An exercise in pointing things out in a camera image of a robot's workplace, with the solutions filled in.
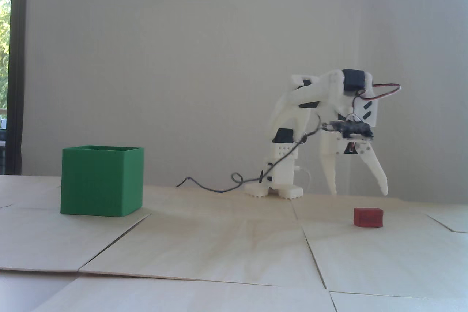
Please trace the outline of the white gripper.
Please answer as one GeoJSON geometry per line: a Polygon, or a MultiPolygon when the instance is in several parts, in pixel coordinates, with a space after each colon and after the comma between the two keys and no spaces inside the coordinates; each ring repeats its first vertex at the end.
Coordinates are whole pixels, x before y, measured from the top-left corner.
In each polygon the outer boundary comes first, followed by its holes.
{"type": "Polygon", "coordinates": [[[332,196],[336,190],[336,155],[355,154],[368,166],[381,193],[388,195],[387,176],[373,150],[373,132],[354,132],[344,135],[339,131],[321,131],[321,166],[332,196]]]}

